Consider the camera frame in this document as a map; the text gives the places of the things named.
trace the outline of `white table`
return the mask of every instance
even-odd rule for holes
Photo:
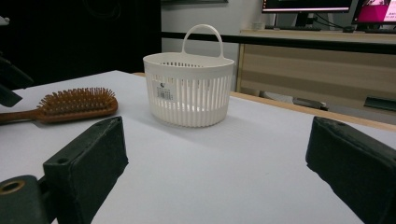
[[[116,93],[130,161],[93,223],[361,223],[306,167],[313,115],[231,97],[224,121],[177,127],[150,114],[143,77],[117,71],[19,90],[22,101],[0,112],[79,87]],[[0,180],[40,178],[44,161],[99,120],[0,125]],[[396,148],[395,132],[351,125]]]

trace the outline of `computer monitor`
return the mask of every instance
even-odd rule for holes
[[[396,24],[396,0],[359,0],[352,24]]]
[[[352,0],[263,0],[262,13],[298,13],[295,26],[305,26],[308,13],[349,12]]]

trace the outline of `plastic basket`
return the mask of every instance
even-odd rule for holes
[[[186,40],[198,28],[216,35],[219,57],[185,52]],[[234,61],[224,58],[221,36],[214,27],[196,25],[186,33],[180,53],[153,54],[143,61],[150,110],[155,117],[186,127],[205,127],[226,117]]]

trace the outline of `wooden hairbrush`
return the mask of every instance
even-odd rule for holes
[[[0,122],[38,120],[42,123],[87,119],[113,114],[119,105],[115,93],[105,88],[54,92],[41,100],[37,109],[0,114]]]

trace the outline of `brush handle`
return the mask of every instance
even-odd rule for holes
[[[0,114],[0,123],[10,122],[15,120],[23,120],[23,119],[37,119],[39,110],[28,110],[22,112],[11,112],[11,113],[3,113]]]

